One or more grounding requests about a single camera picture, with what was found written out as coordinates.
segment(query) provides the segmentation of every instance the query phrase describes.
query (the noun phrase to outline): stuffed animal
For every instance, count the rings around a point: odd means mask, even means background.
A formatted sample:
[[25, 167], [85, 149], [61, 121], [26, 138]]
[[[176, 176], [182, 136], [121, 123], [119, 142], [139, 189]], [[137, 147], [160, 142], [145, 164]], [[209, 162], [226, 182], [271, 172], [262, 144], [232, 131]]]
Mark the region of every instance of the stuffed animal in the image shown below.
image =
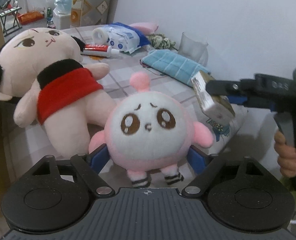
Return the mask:
[[97, 80], [109, 66], [82, 66], [85, 44], [49, 28], [29, 29], [0, 49], [0, 100], [21, 98], [14, 121], [26, 127], [35, 119], [44, 125], [54, 148], [63, 156], [85, 154], [87, 124], [104, 127], [115, 101]]
[[148, 187], [147, 171], [160, 169], [166, 183], [182, 181], [177, 163], [193, 143], [211, 147], [213, 135], [173, 98], [149, 91], [146, 73], [135, 73], [130, 84], [138, 93], [125, 98], [111, 112], [103, 131], [96, 133], [89, 153], [106, 143], [111, 159], [127, 170], [133, 187]]

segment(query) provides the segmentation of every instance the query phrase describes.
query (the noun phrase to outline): person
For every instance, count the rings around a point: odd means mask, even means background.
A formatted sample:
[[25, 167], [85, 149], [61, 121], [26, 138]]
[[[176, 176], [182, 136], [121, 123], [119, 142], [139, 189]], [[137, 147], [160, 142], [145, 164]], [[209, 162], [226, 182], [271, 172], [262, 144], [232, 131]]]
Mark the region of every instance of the person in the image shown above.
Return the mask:
[[286, 145], [286, 139], [280, 131], [275, 133], [275, 151], [278, 153], [278, 164], [283, 176], [296, 176], [296, 148]]

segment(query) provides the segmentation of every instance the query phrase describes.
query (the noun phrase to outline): folded towel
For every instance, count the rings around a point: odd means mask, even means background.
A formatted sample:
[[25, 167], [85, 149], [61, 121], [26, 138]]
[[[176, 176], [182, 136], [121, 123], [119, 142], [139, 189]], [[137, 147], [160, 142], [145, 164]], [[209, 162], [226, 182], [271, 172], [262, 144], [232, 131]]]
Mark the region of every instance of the folded towel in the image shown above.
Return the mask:
[[152, 50], [141, 62], [190, 87], [192, 87], [192, 77], [199, 70], [210, 74], [210, 71], [206, 67], [184, 56], [178, 55], [169, 49]]

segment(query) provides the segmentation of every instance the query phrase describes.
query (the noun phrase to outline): plush toy eye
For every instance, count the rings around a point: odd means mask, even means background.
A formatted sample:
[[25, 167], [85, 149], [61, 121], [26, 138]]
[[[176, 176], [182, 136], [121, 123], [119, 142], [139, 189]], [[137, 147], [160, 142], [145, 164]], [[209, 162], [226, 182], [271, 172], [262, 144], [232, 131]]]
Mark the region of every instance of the plush toy eye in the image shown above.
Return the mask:
[[121, 130], [125, 135], [132, 135], [138, 131], [140, 121], [135, 114], [126, 114], [121, 121]]
[[176, 126], [176, 120], [172, 113], [167, 109], [159, 109], [157, 112], [158, 124], [165, 129], [172, 129]]
[[19, 47], [19, 48], [23, 48], [23, 47], [32, 47], [35, 45], [35, 41], [33, 40], [33, 38], [27, 38], [27, 39], [24, 39], [22, 40], [20, 43], [17, 44], [16, 47]]
[[50, 34], [50, 35], [53, 35], [53, 36], [59, 36], [59, 35], [60, 35], [59, 32], [54, 31], [54, 30], [49, 31], [49, 34]]

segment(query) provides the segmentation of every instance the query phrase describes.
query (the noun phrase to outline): white plush face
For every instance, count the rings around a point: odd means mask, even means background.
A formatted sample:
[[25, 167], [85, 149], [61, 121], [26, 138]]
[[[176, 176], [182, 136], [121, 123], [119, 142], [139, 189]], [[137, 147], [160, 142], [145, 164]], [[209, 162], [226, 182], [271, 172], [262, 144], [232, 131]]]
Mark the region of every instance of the white plush face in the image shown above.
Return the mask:
[[108, 129], [119, 153], [133, 160], [153, 160], [179, 151], [187, 137], [187, 120], [184, 109], [170, 97], [141, 92], [122, 101]]
[[0, 92], [22, 97], [45, 67], [68, 58], [82, 61], [77, 42], [67, 33], [49, 28], [26, 30], [0, 52]]

